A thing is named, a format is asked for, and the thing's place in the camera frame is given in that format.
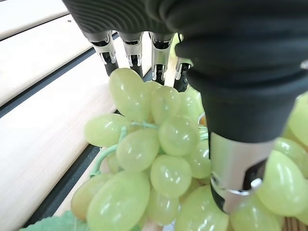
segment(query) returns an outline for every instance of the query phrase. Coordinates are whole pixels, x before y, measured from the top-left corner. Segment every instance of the wooden slat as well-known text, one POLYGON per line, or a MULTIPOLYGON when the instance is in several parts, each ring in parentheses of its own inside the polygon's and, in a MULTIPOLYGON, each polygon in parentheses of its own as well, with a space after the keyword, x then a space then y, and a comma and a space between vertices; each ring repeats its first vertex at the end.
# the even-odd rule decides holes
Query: wooden slat
POLYGON ((1 41, 0 106, 89 48, 70 15, 1 41))
POLYGON ((0 2, 0 40, 68 14, 61 0, 0 2))
MULTIPOLYGON (((120 67, 128 66, 120 38, 120 67)), ((150 39, 143 39, 143 71, 151 63, 150 39)), ((116 108, 104 65, 95 54, 0 119, 0 224, 18 229, 87 146, 85 122, 116 108)))

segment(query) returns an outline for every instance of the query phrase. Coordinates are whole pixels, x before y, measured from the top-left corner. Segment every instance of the grape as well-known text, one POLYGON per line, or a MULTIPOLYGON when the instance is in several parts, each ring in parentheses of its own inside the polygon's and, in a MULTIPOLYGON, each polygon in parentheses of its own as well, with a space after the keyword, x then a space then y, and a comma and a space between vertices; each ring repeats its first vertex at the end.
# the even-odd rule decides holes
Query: grape
POLYGON ((200 141, 197 123, 179 115, 172 116, 162 123, 158 137, 162 149, 174 156, 188 154, 200 141))
POLYGON ((151 167, 151 182, 160 194, 176 198, 189 188, 192 172, 189 164, 180 157, 158 156, 151 167))
POLYGON ((300 214, 296 215, 296 218, 303 222, 305 225, 308 225, 308 205, 306 205, 306 208, 301 211, 300 214))
POLYGON ((150 196, 143 173, 121 171, 94 196, 87 213, 91 231, 129 231, 142 218, 150 196))
POLYGON ((186 198, 199 187, 200 187, 199 181, 197 181, 195 178, 192 178, 192 181, 191 181, 191 184, 188 190, 179 198, 180 203, 183 204, 186 198))
POLYGON ((267 160, 263 184, 256 193, 269 210, 281 216, 294 216, 308 203, 302 173, 291 159, 276 150, 267 160))
POLYGON ((90 119, 84 128, 88 143, 98 147, 117 144, 123 126, 129 127, 129 121, 118 114, 106 114, 90 119))
MULTIPOLYGON (((144 85, 145 85, 146 89, 148 90, 150 97, 152 97, 152 94, 153 94, 153 92, 154 92, 156 89, 158 89, 158 88, 160 88, 160 87, 162 86, 161 84, 159 84, 159 83, 157 83, 157 82, 155 82, 155 81, 147 81, 147 82, 144 83, 144 85)), ((150 110, 150 112, 149 112, 148 121, 149 121, 150 123, 153 123, 153 122, 154 122, 154 118, 153 118, 153 115, 152 115, 152 111, 151 111, 151 110, 150 110)))
POLYGON ((109 89, 119 112, 128 120, 145 121, 150 111, 150 95, 140 76, 129 68, 114 70, 109 89))
POLYGON ((201 141, 197 148, 184 158, 192 169, 192 177, 197 179, 207 178, 211 174, 211 162, 208 158, 208 141, 201 141))
POLYGON ((252 195, 230 215, 230 221, 236 231, 281 231, 280 217, 270 212, 252 195))
POLYGON ((148 90, 150 96, 152 96, 153 92, 162 87, 161 84, 155 82, 155 81, 147 81, 147 82, 144 82, 144 86, 146 87, 146 89, 148 90))
POLYGON ((308 149, 308 102, 299 102, 289 118, 289 128, 295 137, 308 149))
POLYGON ((172 87, 162 86, 151 96, 151 111, 156 124, 160 125, 165 119, 175 115, 180 109, 180 95, 172 87))
POLYGON ((159 150, 158 131, 146 128, 127 135, 116 150, 120 166, 128 171, 143 171, 154 161, 159 150))
POLYGON ((75 192, 71 201, 71 210, 75 217, 86 220, 87 211, 92 198, 111 178, 112 174, 100 174, 92 177, 75 192))
POLYGON ((106 160, 107 160, 107 165, 111 172, 117 173, 121 169, 119 161, 117 160, 116 157, 116 152, 109 154, 106 157, 106 160))
POLYGON ((305 178, 308 178, 308 153, 296 142, 278 138, 275 142, 274 149, 287 155, 294 163, 297 164, 305 178))
POLYGON ((187 116, 191 118, 193 121, 198 121, 199 111, 198 111, 198 103, 195 98, 187 94, 186 92, 180 92, 180 110, 179 115, 187 116))
POLYGON ((201 93, 195 90, 192 86, 189 86, 185 92, 189 94, 192 98, 196 99, 198 103, 198 114, 199 115, 203 114, 204 109, 202 105, 201 93))
POLYGON ((178 198, 168 198, 156 192, 155 189, 151 190, 147 214, 156 224, 160 226, 170 224, 176 217, 178 210, 178 198))
POLYGON ((210 186, 192 192, 181 206, 175 231, 226 231, 229 216, 220 211, 212 197, 210 186))

